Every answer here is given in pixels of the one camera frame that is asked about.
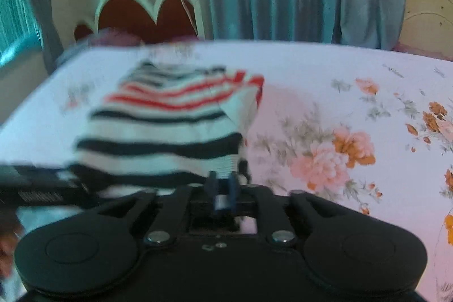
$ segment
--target striped cloth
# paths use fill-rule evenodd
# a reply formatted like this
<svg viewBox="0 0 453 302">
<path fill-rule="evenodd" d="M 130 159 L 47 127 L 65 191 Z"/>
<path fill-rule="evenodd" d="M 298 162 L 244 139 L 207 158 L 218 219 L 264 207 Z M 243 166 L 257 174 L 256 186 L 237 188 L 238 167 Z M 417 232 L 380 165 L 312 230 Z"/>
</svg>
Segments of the striped cloth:
<svg viewBox="0 0 453 302">
<path fill-rule="evenodd" d="M 69 171 L 97 190 L 174 188 L 238 172 L 263 76 L 224 67 L 141 64 L 92 113 Z"/>
</svg>

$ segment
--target window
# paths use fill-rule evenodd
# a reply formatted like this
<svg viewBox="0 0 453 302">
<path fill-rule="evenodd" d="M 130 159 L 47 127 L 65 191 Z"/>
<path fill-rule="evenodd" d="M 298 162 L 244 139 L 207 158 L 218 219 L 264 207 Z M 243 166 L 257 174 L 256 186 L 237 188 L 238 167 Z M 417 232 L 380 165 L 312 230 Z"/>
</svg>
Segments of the window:
<svg viewBox="0 0 453 302">
<path fill-rule="evenodd" d="M 0 0 L 0 65 L 15 56 L 12 49 L 35 46 L 38 30 L 28 0 Z"/>
</svg>

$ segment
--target red stripe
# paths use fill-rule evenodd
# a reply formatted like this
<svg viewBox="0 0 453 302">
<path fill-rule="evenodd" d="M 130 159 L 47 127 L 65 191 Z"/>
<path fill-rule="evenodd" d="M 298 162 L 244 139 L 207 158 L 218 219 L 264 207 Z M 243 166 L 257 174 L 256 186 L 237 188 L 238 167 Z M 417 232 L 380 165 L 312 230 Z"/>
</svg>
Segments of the red stripe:
<svg viewBox="0 0 453 302">
<path fill-rule="evenodd" d="M 212 104 L 212 103 L 220 103 L 226 99 L 228 99 L 231 95 L 233 95 L 237 91 L 236 89 L 232 89 L 230 91 L 225 91 L 223 93 L 220 93 L 216 96 L 210 97 L 210 98 L 205 98 L 199 101 L 193 101 L 190 103 L 185 103 L 185 104 L 167 104 L 167 103 L 162 103 L 159 101 L 154 101 L 154 100 L 146 100 L 146 99 L 140 99 L 140 98 L 133 98 L 127 95 L 111 95 L 106 99 L 108 103 L 126 103 L 130 105 L 138 105 L 138 106 L 145 106 L 145 107 L 153 107 L 153 108 L 160 108 L 163 110 L 192 110 L 199 108 L 203 105 L 207 104 Z"/>
<path fill-rule="evenodd" d="M 215 86 L 222 85 L 223 83 L 229 82 L 229 83 L 240 83 L 245 76 L 245 72 L 243 71 L 238 71 L 236 72 L 236 75 L 232 77 L 224 76 L 220 79 L 217 80 L 212 80 L 212 81 L 203 81 L 202 83 L 196 83 L 194 85 L 186 86 L 181 90 L 176 90 L 176 91 L 159 91 L 159 90 L 152 90 L 152 89 L 145 89 L 143 87 L 138 86 L 137 84 L 133 82 L 125 83 L 121 88 L 124 90 L 129 90 L 133 92 L 139 92 L 141 94 L 146 94 L 149 96 L 159 96 L 162 98 L 176 98 L 181 95 L 187 94 L 187 93 L 193 93 L 196 91 L 200 91 L 203 89 L 209 89 Z"/>
<path fill-rule="evenodd" d="M 263 76 L 253 76 L 248 83 L 249 83 L 249 85 L 255 85 L 258 87 L 257 106 L 260 106 L 261 98 L 263 97 L 264 77 Z"/>
</svg>

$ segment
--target black stripe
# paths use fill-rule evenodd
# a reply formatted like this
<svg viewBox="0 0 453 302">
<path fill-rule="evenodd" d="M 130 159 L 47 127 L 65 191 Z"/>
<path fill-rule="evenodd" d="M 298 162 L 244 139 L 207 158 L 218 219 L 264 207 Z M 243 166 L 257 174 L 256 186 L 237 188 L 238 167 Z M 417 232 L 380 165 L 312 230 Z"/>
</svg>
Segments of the black stripe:
<svg viewBox="0 0 453 302">
<path fill-rule="evenodd" d="M 77 144 L 79 150 L 89 150 L 113 156 L 139 156 L 153 154 L 174 154 L 190 159 L 214 159 L 239 153 L 240 133 L 209 141 L 183 145 L 157 143 L 118 143 L 104 140 L 82 139 Z"/>
<path fill-rule="evenodd" d="M 165 84 L 164 82 L 150 81 L 150 80 L 147 80 L 147 79 L 144 79 L 144 78 L 141 78 L 141 77 L 133 77 L 131 79 L 127 79 L 125 82 L 130 82 L 130 81 L 139 82 L 139 83 L 142 83 L 144 85 L 157 87 L 157 88 L 162 87 Z"/>
<path fill-rule="evenodd" d="M 112 185 L 174 188 L 189 183 L 204 183 L 206 178 L 189 172 L 174 172 L 164 175 L 112 175 L 89 166 L 71 164 L 67 170 L 76 175 L 88 189 L 98 192 Z"/>
<path fill-rule="evenodd" d="M 139 68 L 146 67 L 146 66 L 156 68 L 156 66 L 154 64 L 152 64 L 151 62 L 143 62 L 140 64 Z"/>
<path fill-rule="evenodd" d="M 162 72 L 159 70 L 153 71 L 149 69 L 144 69 L 141 68 L 140 70 L 134 71 L 134 73 L 131 76 L 131 80 L 135 80 L 134 75 L 135 74 L 145 74 L 146 76 L 149 77 L 160 77 L 160 78 L 165 78 L 167 80 L 183 80 L 189 77 L 194 77 L 194 76 L 203 76 L 206 74 L 206 71 L 194 71 L 194 72 L 189 72 L 189 73 L 184 73 L 184 74 L 176 74 L 176 73 L 166 73 Z"/>
<path fill-rule="evenodd" d="M 91 119 L 97 118 L 112 118 L 112 119 L 124 119 L 136 122 L 146 122 L 155 124 L 178 124 L 178 123 L 198 123 L 203 121 L 214 121 L 215 119 L 225 117 L 225 112 L 214 112 L 209 114 L 200 115 L 198 117 L 138 117 L 133 114 L 111 111 L 111 110 L 99 110 L 91 115 Z"/>
<path fill-rule="evenodd" d="M 138 69 L 136 69 L 134 72 L 132 72 L 131 74 L 131 79 L 133 80 L 133 76 L 135 74 L 138 74 L 138 73 L 144 73 L 148 76 L 152 76 L 152 77 L 162 77 L 162 78 L 166 78 L 166 79 L 169 79 L 169 80 L 182 80 L 182 79 L 185 79 L 185 78 L 188 78 L 188 77 L 194 77 L 194 76 L 198 76 L 198 75 L 204 75 L 204 76 L 208 76 L 210 74 L 215 74 L 215 73 L 224 73 L 226 72 L 226 68 L 223 67 L 223 66 L 217 66 L 217 67 L 213 67 L 213 68 L 210 68 L 210 69 L 195 69 L 191 72 L 186 72 L 186 73 L 177 73 L 177 72 L 164 72 L 162 70 L 159 70 L 158 68 L 156 68 L 155 66 L 153 65 L 147 65 L 147 66 L 142 66 Z"/>
</svg>

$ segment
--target red headboard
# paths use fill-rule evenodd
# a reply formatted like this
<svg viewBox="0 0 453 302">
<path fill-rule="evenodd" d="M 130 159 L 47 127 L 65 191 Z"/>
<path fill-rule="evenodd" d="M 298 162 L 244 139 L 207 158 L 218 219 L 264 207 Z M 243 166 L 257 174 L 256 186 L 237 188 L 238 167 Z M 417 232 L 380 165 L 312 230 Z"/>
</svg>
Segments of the red headboard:
<svg viewBox="0 0 453 302">
<path fill-rule="evenodd" d="M 195 22 L 195 12 L 188 0 L 183 0 Z M 196 37 L 181 0 L 164 0 L 155 23 L 148 12 L 135 0 L 108 0 L 99 14 L 98 30 L 121 29 L 136 35 L 146 44 L 156 44 L 180 37 Z M 93 31 L 85 24 L 78 24 L 74 37 L 80 40 Z"/>
</svg>

